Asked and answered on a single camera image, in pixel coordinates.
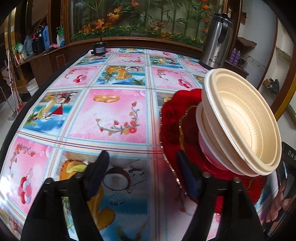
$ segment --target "white bowl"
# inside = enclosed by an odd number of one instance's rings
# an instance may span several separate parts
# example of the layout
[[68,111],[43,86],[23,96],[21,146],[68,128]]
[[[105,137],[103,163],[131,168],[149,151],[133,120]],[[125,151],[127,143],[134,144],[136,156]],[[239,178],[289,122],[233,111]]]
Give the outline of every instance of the white bowl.
[[195,116],[196,116],[196,123],[199,130],[198,141],[200,144],[200,148],[203,154],[205,155],[205,157],[208,159],[208,161],[212,163],[214,166],[216,166],[217,168],[220,168],[222,170],[230,170],[238,175],[244,175],[237,168],[235,168],[230,161],[225,159],[223,155],[213,145],[205,129],[205,121],[207,120],[205,118],[205,113],[203,112],[202,102],[199,103],[198,107],[196,108]]
[[209,71],[204,88],[214,115],[241,159],[257,173],[274,171],[281,159],[281,138],[260,93],[227,69]]
[[221,147],[224,155],[227,160],[229,160],[235,168],[237,168],[243,174],[249,177],[256,177],[259,174],[268,175],[269,173],[257,173],[253,171],[249,166],[242,160],[242,158],[238,155],[238,153],[233,148],[231,142],[228,140],[225,135],[222,127],[220,126],[211,105],[207,99],[207,95],[205,94],[205,89],[202,89],[202,104],[204,107],[204,112],[206,114],[209,125],[213,131],[214,137],[217,140],[217,144]]

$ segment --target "glass tank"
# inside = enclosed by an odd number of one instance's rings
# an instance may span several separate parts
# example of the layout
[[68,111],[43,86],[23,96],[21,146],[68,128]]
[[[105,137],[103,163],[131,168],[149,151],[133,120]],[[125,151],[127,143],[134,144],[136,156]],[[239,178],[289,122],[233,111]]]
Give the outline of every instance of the glass tank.
[[71,0],[71,41],[149,37],[203,46],[225,0]]

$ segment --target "water bottle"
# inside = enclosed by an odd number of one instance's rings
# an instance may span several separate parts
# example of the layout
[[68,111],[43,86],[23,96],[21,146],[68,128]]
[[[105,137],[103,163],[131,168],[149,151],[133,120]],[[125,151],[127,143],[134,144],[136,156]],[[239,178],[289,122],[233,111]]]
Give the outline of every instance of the water bottle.
[[234,65],[237,65],[237,62],[240,60],[240,56],[241,56],[240,51],[238,51],[233,60]]
[[233,63],[236,54],[237,54],[236,49],[233,49],[233,50],[231,51],[230,58],[229,58],[229,62],[230,62],[230,63]]

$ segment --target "thermos lid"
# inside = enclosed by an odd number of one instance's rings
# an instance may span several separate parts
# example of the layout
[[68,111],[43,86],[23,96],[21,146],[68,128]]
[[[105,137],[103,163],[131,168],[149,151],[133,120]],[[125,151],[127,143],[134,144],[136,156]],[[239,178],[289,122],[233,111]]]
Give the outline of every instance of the thermos lid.
[[232,19],[230,17],[228,17],[227,13],[215,13],[214,16],[224,18],[232,23]]

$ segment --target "small black device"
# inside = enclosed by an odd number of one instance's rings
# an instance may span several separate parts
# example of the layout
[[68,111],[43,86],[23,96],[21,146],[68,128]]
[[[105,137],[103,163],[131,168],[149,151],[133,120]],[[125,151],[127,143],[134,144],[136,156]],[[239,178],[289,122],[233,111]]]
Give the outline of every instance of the small black device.
[[100,39],[100,42],[98,43],[94,43],[94,50],[91,51],[91,54],[95,55],[95,56],[101,56],[106,54],[106,42],[102,41],[102,37]]

